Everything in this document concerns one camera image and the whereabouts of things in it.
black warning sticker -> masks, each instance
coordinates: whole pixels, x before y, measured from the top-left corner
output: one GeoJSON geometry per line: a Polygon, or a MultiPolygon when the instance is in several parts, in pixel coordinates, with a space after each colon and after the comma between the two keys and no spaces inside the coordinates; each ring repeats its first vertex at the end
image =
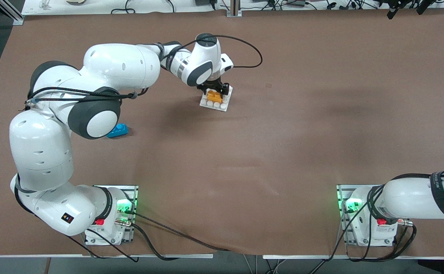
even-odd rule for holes
{"type": "Polygon", "coordinates": [[[64,220],[65,222],[71,224],[71,222],[73,221],[74,217],[70,216],[68,213],[64,213],[62,215],[62,220],[64,220]]]}

table surface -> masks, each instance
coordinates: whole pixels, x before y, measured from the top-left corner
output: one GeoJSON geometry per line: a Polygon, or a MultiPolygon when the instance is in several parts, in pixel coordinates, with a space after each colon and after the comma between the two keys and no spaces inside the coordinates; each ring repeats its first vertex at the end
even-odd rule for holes
{"type": "MultiPolygon", "coordinates": [[[[129,135],[72,135],[70,181],[139,185],[140,212],[236,252],[330,254],[337,184],[444,170],[444,10],[403,10],[392,20],[385,14],[27,18],[13,27],[0,63],[0,255],[83,252],[24,212],[9,189],[16,170],[8,125],[24,107],[33,70],[49,60],[80,68],[85,51],[99,43],[184,43],[202,32],[243,38],[264,55],[259,68],[223,76],[234,86],[228,112],[199,107],[200,92],[163,71],[147,94],[124,101],[119,122],[129,135]]],[[[257,63],[246,45],[221,45],[236,65],[257,63]]],[[[444,256],[444,220],[415,223],[406,255],[444,256]]],[[[141,225],[160,253],[211,252],[141,225]]],[[[137,234],[122,248],[150,253],[137,234]]],[[[95,251],[117,255],[111,247],[95,251]]]]}

black strap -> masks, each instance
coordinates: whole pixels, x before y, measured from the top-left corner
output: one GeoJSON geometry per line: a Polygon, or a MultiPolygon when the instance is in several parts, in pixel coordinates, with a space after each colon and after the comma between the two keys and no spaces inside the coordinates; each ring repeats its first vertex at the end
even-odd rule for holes
{"type": "Polygon", "coordinates": [[[106,202],[104,211],[99,216],[97,216],[95,218],[95,221],[97,221],[97,220],[104,220],[105,218],[107,218],[109,213],[111,213],[112,194],[105,187],[99,187],[99,186],[94,186],[94,187],[98,187],[98,188],[102,189],[102,191],[104,191],[104,193],[105,193],[105,196],[107,197],[107,202],[106,202]]]}
{"type": "Polygon", "coordinates": [[[432,190],[433,199],[436,202],[436,205],[444,214],[444,189],[443,184],[441,182],[441,175],[444,171],[434,172],[430,176],[430,186],[432,190]]]}

white lego brick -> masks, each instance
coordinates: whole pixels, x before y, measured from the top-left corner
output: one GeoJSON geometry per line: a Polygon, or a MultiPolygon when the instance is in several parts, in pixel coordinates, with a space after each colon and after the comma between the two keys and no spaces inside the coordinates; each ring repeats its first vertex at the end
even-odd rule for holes
{"type": "Polygon", "coordinates": [[[222,104],[219,104],[219,102],[213,102],[213,101],[207,100],[207,95],[204,94],[201,96],[200,106],[226,112],[227,108],[229,107],[229,101],[230,101],[231,95],[232,95],[232,86],[229,86],[229,94],[222,95],[222,104]]]}

metal connector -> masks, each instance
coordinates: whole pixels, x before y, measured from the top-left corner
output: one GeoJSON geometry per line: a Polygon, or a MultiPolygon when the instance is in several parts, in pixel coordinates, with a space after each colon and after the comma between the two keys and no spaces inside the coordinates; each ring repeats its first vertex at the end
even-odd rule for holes
{"type": "Polygon", "coordinates": [[[397,223],[399,225],[403,225],[403,226],[407,226],[407,227],[412,227],[413,226],[413,222],[409,221],[409,220],[398,219],[397,223]]]}
{"type": "Polygon", "coordinates": [[[132,225],[132,222],[130,220],[126,220],[126,219],[117,219],[114,221],[114,224],[120,225],[120,226],[125,226],[125,227],[130,227],[132,225]]]}

